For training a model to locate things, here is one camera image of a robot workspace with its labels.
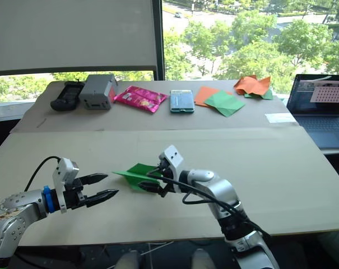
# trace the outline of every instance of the table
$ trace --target table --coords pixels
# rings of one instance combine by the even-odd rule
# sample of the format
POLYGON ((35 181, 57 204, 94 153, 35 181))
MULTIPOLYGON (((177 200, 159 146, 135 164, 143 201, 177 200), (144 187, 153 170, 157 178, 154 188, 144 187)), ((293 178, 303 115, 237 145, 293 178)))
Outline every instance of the table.
MULTIPOLYGON (((196 94, 201 86, 233 91, 236 80, 229 81, 142 81, 119 82, 119 92, 135 85, 169 94, 173 89, 189 89, 196 94)), ((164 101, 155 114, 128 105, 116 103, 109 110, 87 110, 82 104, 70 112, 56 112, 50 107, 63 89, 63 82, 52 82, 36 103, 25 113, 12 132, 58 132, 58 131, 146 131, 173 129, 247 128, 269 126, 293 126, 292 123, 269 123, 264 114, 289 113, 282 102, 256 100, 238 96, 246 106, 226 118, 216 110, 196 106, 194 114, 171 114, 169 100, 164 101)))
MULTIPOLYGON (((148 83, 148 89, 162 85, 162 91, 164 87, 169 90, 167 83, 160 82, 153 82, 154 86, 150 86, 151 82, 123 82, 121 87, 144 83, 148 83)), ((188 89, 190 85, 221 89, 230 83, 233 84, 201 81, 171 85, 177 89, 188 89)), ((279 100, 243 99, 247 105, 229 118, 209 108, 196 108, 194 114, 179 115, 178 120, 177 115, 169 117, 168 102, 154 115, 122 104, 115 104, 109 112, 79 108, 56 114, 39 107, 49 107, 45 100, 57 97, 62 86, 50 86, 54 85, 57 92, 46 91, 0 147, 0 201, 23 190, 34 169, 49 155, 75 161, 80 168, 79 177, 97 172, 110 175, 99 184, 87 186, 84 194, 93 195, 107 188, 119 188, 120 192, 92 208, 50 214, 31 225, 20 245, 222 237, 207 205, 183 205, 182 194, 169 193, 161 198, 135 192, 121 176, 111 174, 138 162, 156 165, 159 153, 171 144, 184 156, 188 169, 210 169, 228 179, 248 216, 269 233, 339 229, 339 177, 303 128, 296 123, 268 123, 263 113, 287 112, 279 100), (256 113, 249 117, 246 110, 256 113), (63 125, 69 119, 73 121, 63 125)), ((54 167, 43 166, 30 189, 53 187, 54 167)))

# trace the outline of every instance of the green origami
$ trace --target green origami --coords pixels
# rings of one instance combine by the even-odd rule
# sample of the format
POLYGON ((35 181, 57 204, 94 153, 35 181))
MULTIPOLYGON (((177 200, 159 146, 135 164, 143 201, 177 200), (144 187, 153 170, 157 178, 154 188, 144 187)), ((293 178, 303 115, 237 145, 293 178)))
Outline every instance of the green origami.
POLYGON ((135 189, 137 191, 143 191, 143 189, 141 189, 138 186, 140 182, 142 181, 157 182, 156 179, 150 178, 146 175, 149 171, 152 171, 155 168, 156 168, 155 166, 151 166, 151 165, 136 164, 135 166, 133 166, 127 171, 117 171, 117 172, 112 172, 112 173, 124 176, 129 186, 132 189, 135 189))
POLYGON ((207 100, 205 100, 204 103, 215 107, 221 114, 226 117, 233 115, 245 105, 245 103, 238 100, 232 95, 228 95, 224 91, 219 91, 218 93, 213 94, 207 100))
POLYGON ((258 98, 261 97, 262 99, 266 99, 266 100, 272 100, 273 96, 272 96, 272 91, 269 89, 267 90, 267 92, 265 92, 264 95, 258 95, 258 94, 244 94, 245 98, 258 98))

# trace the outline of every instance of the smartphone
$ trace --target smartphone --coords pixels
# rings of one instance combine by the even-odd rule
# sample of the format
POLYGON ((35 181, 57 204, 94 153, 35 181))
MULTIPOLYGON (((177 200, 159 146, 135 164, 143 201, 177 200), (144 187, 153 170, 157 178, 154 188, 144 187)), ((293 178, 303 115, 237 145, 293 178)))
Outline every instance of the smartphone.
POLYGON ((191 90, 170 91, 170 111, 172 113, 193 113, 194 98, 191 90))

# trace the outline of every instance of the laptop keyboard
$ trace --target laptop keyboard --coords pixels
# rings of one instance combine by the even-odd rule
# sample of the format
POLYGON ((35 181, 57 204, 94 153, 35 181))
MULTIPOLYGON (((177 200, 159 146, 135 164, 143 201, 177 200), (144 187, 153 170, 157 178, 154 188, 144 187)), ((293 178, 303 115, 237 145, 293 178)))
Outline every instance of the laptop keyboard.
POLYGON ((339 118, 300 117, 296 120, 307 131, 339 131, 339 118))

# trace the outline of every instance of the window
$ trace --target window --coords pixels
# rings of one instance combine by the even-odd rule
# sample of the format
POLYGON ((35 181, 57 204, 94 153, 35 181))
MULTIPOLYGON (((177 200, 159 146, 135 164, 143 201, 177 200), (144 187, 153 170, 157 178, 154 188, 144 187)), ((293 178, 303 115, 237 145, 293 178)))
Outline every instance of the window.
POLYGON ((117 80, 153 80, 152 71, 114 71, 114 72, 62 72, 0 76, 0 103, 34 102, 52 81, 84 81, 89 74, 113 73, 117 80))
POLYGON ((163 0, 167 80, 339 74, 339 0, 163 0))

